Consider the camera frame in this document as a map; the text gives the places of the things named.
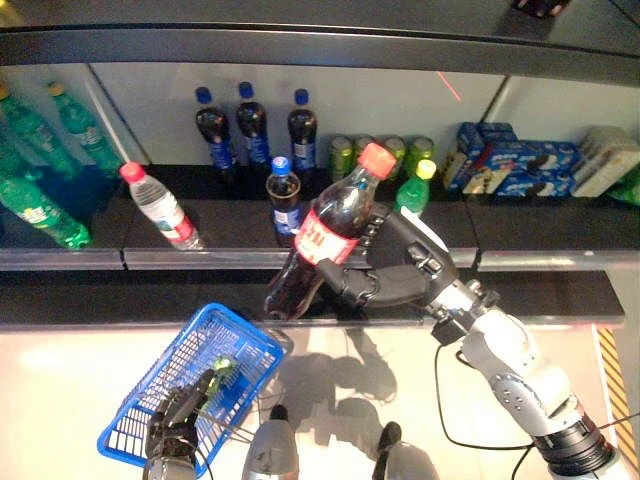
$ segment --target oreo box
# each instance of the oreo box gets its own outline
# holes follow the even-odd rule
[[[460,125],[455,144],[448,156],[452,161],[447,162],[443,175],[444,187],[447,190],[455,190],[466,185],[469,180],[467,170],[484,151],[484,148],[482,137],[473,123],[465,122]],[[460,161],[462,156],[455,155],[456,153],[463,154],[466,157],[464,161]]]
[[[580,158],[577,147],[570,142],[525,140],[524,143],[527,151],[518,160],[518,167],[523,170],[567,172]]]
[[[480,122],[476,124],[476,128],[480,135],[484,138],[487,133],[490,132],[513,132],[513,127],[510,123],[504,122]]]
[[[517,166],[526,151],[524,142],[490,143],[469,168],[463,193],[493,193]]]
[[[496,189],[496,195],[512,197],[565,197],[573,185],[568,173],[548,170],[514,170]]]

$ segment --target robotic hand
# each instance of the robotic hand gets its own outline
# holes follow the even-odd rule
[[[554,479],[637,478],[571,393],[566,374],[540,355],[519,320],[496,306],[497,294],[458,279],[446,245],[416,215],[376,205],[363,242],[372,270],[318,263],[336,293],[353,306],[413,302],[436,319],[431,333],[442,345],[462,339],[464,356],[532,437]]]

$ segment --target pepsi bottle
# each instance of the pepsi bottle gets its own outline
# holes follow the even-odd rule
[[[288,117],[287,125],[291,136],[293,170],[302,181],[303,189],[309,192],[316,169],[316,130],[318,122],[314,113],[304,108],[309,103],[309,92],[304,88],[295,91],[297,108]]]
[[[291,171],[287,157],[275,157],[271,163],[273,173],[267,178],[266,187],[273,207],[276,240],[281,247],[291,248],[300,228],[300,180]]]
[[[267,112],[258,102],[252,101],[253,87],[249,82],[238,85],[240,96],[245,100],[236,111],[238,127],[247,142],[247,156],[249,169],[259,191],[264,192],[263,186],[270,174],[271,157],[269,155],[269,141],[267,140]]]
[[[213,166],[227,186],[236,182],[236,156],[229,136],[229,120],[224,112],[212,105],[213,97],[207,87],[196,89],[196,99],[205,106],[196,113],[198,130],[209,144]]]

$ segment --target white wall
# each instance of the white wall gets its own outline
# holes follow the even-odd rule
[[[436,72],[277,65],[109,63],[94,64],[97,74],[154,163],[210,164],[197,131],[194,90],[207,86],[214,103],[239,132],[235,109],[237,85],[253,83],[264,104],[274,154],[289,154],[286,117],[293,92],[307,88],[318,117],[318,163],[326,164],[328,139],[336,133],[427,135],[439,152],[455,134],[456,124],[479,120],[502,77],[446,73],[461,101]],[[239,159],[245,152],[239,150]]]
[[[103,130],[110,137],[105,122],[96,109],[98,102],[104,111],[109,125],[113,127],[118,142],[122,145],[125,155],[132,160],[146,163],[145,157],[135,143],[132,136],[126,130],[125,125],[118,118],[113,110],[102,88],[98,85],[95,77],[89,71],[86,64],[60,64],[60,65],[25,65],[0,67],[0,80],[5,83],[11,94],[26,101],[32,108],[37,110],[51,125],[58,137],[67,149],[82,163],[92,163],[87,154],[80,147],[79,142],[72,137],[65,129],[58,116],[56,105],[47,92],[47,84],[52,81],[59,81],[65,89],[86,108],[93,112],[94,117],[103,126]],[[0,123],[2,131],[16,141],[6,127],[6,121],[0,112]],[[111,139],[111,144],[117,150],[117,142]],[[29,148],[25,148],[21,142],[16,142],[16,147],[35,164],[44,164],[42,159]]]
[[[523,139],[580,142],[593,125],[616,125],[640,140],[640,89],[512,77],[492,118]]]

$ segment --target green can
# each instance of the green can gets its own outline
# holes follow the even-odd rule
[[[416,168],[420,160],[433,161],[433,140],[427,137],[418,137],[411,142],[409,152],[404,160],[404,170],[408,176],[416,174]]]
[[[404,157],[407,153],[407,147],[404,140],[397,135],[387,138],[384,141],[384,147],[391,152],[391,155],[396,159],[396,164],[393,166],[393,170],[389,173],[387,180],[395,180],[398,177],[398,173],[402,168]]]
[[[331,140],[329,163],[332,181],[337,182],[349,174],[353,164],[353,144],[349,138],[340,135]]]
[[[367,147],[367,145],[369,145],[370,143],[374,143],[375,139],[371,136],[371,135],[360,135],[359,137],[356,137],[355,141],[354,141],[354,155],[353,155],[353,166],[355,167],[355,165],[358,163],[358,158],[360,158],[360,155],[362,155],[362,152],[364,151],[364,149]]]

